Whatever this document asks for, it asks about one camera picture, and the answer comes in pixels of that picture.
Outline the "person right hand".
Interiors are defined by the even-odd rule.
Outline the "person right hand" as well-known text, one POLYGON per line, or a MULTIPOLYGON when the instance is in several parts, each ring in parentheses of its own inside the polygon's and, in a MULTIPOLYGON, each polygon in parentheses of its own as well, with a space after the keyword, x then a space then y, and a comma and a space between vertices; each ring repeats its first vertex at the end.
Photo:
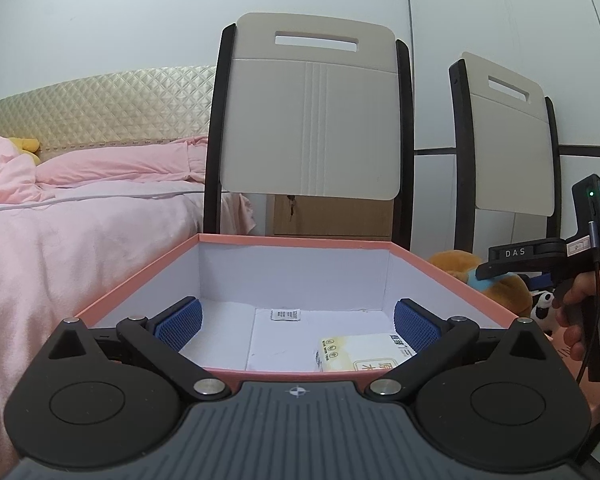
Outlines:
POLYGON ((583 328, 577 318, 577 311, 583 312, 593 302, 596 292, 600 293, 600 276, 594 271, 579 274, 562 299, 554 301, 558 324, 565 329, 564 343, 569 348, 570 358, 581 362, 585 356, 586 344, 583 328))

